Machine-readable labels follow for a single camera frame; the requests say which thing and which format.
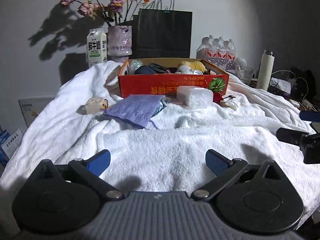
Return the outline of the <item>red artificial rose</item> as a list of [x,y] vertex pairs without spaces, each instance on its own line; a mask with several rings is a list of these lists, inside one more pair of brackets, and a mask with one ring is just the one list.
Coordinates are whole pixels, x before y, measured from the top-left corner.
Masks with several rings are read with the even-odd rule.
[[213,102],[217,103],[219,105],[221,101],[223,101],[223,97],[221,96],[221,94],[218,92],[214,92],[213,93]]

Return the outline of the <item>small beige box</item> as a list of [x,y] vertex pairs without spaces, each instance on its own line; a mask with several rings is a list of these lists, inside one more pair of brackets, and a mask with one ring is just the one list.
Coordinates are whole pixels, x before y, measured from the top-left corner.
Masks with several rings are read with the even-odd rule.
[[86,114],[94,114],[100,111],[104,111],[108,107],[108,101],[103,97],[90,98],[86,104]]

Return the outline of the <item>clear glass cup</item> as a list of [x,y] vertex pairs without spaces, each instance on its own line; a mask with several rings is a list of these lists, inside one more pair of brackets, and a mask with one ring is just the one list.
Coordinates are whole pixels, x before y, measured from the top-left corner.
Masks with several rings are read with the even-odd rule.
[[254,70],[248,66],[237,66],[235,69],[235,75],[246,85],[249,85],[252,81]]

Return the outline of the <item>purple knitted cloth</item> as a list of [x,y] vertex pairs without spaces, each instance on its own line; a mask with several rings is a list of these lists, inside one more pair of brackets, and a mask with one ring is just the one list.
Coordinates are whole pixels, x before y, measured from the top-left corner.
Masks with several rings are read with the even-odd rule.
[[104,115],[138,129],[146,128],[149,123],[158,129],[151,119],[160,113],[169,102],[170,100],[164,95],[130,95],[106,109]]

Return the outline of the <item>water bottle pack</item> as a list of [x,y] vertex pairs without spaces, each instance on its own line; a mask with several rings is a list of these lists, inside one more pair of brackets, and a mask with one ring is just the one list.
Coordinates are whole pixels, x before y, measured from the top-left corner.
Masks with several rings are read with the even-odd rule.
[[214,38],[212,35],[204,37],[196,50],[196,58],[204,59],[222,69],[236,66],[236,47],[232,39]]

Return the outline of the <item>dark blue pouch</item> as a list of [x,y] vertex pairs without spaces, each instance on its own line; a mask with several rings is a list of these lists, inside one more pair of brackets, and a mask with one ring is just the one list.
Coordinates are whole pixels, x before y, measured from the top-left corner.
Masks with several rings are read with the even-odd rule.
[[150,63],[148,65],[142,65],[134,72],[135,75],[154,75],[154,74],[170,74],[171,71],[159,64]]

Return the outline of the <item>black paper bag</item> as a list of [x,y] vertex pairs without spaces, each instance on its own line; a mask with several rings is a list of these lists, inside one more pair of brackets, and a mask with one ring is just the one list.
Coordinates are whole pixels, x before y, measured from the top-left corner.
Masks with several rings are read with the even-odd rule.
[[137,15],[132,57],[189,58],[192,20],[191,11],[175,10],[175,0],[153,0]]

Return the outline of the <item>white towel cloth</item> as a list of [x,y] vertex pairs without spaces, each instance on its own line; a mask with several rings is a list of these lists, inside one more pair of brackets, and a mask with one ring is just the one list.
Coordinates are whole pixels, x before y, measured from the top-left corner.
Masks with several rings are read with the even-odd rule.
[[211,180],[204,158],[214,149],[227,158],[251,164],[275,160],[295,186],[308,218],[319,206],[319,166],[306,165],[297,146],[279,142],[276,130],[285,127],[311,132],[309,123],[284,98],[253,89],[231,76],[228,92],[237,109],[212,105],[189,109],[169,104],[146,129],[83,114],[81,107],[93,96],[119,101],[115,62],[97,64],[63,85],[25,132],[20,147],[1,176],[1,224],[13,226],[12,201],[42,159],[66,164],[88,159],[103,149],[111,165],[101,178],[123,192],[187,191]]

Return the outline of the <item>purple glass vase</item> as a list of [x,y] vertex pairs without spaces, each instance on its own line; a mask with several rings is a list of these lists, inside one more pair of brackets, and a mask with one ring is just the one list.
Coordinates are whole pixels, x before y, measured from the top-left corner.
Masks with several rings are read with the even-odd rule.
[[132,27],[115,25],[108,28],[107,59],[124,62],[132,55]]

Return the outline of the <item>red cardboard box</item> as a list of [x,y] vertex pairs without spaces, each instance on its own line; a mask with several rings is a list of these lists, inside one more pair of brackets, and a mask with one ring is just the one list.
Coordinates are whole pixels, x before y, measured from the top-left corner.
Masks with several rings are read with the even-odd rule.
[[[130,70],[131,60],[123,63],[119,74],[119,88],[122,97],[133,94],[153,94],[175,96],[180,86],[196,86],[212,90],[214,93],[225,95],[229,74],[216,65],[204,59],[184,58],[149,58],[140,59],[144,66],[151,63],[159,64],[170,70],[169,74],[133,74]],[[178,65],[183,62],[201,62],[206,68],[205,74],[177,74]]]

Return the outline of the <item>translucent white plastic container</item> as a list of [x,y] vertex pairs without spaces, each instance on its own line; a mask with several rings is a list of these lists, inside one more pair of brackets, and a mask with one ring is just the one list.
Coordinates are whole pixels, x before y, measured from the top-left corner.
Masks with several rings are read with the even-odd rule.
[[213,103],[213,92],[196,86],[179,86],[177,99],[190,108],[206,108]]

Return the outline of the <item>white round speaker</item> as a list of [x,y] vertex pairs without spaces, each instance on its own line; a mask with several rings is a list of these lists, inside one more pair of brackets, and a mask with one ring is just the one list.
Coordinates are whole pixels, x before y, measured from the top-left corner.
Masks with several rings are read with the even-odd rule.
[[243,59],[242,57],[237,57],[235,60],[239,66],[241,66],[241,67],[247,66],[247,61],[245,59]]

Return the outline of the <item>white milk carton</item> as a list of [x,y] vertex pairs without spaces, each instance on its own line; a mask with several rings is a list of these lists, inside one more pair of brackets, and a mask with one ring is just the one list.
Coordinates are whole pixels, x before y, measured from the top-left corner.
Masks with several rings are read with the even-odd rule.
[[107,35],[103,28],[90,29],[87,35],[88,67],[107,61]]

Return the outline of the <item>white thermos bottle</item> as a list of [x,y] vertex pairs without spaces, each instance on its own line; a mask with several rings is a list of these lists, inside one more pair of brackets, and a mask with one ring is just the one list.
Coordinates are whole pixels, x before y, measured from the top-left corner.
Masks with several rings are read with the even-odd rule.
[[273,65],[274,65],[273,51],[264,50],[261,57],[260,69],[259,69],[258,80],[256,85],[257,89],[263,89],[267,91],[270,84]]

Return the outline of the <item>green glass ball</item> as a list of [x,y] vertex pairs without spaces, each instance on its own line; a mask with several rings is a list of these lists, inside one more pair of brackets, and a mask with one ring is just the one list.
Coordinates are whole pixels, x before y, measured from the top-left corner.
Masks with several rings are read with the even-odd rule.
[[143,62],[140,60],[132,60],[129,66],[129,74],[133,75],[135,71],[143,65]]

